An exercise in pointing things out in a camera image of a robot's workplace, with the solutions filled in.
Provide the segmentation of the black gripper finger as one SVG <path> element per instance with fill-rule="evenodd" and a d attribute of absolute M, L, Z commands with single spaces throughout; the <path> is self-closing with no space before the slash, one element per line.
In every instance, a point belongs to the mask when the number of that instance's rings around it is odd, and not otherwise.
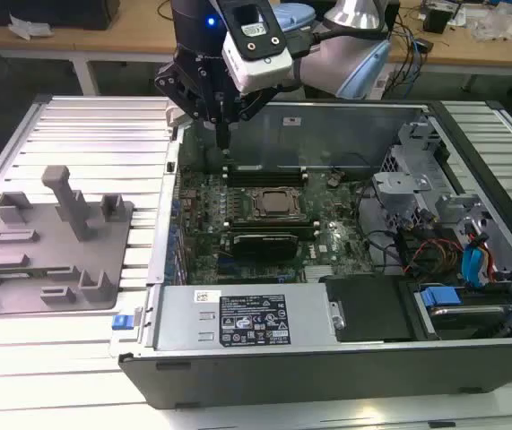
<path fill-rule="evenodd" d="M 193 120 L 212 125 L 216 144 L 223 149 L 221 106 L 205 66 L 193 66 L 188 73 L 178 65 L 167 65 L 159 70 L 154 83 Z"/>
<path fill-rule="evenodd" d="M 222 148 L 230 148 L 230 128 L 232 125 L 251 119 L 279 93 L 278 87 L 272 87 L 234 99 L 231 103 L 224 100 L 222 121 Z"/>

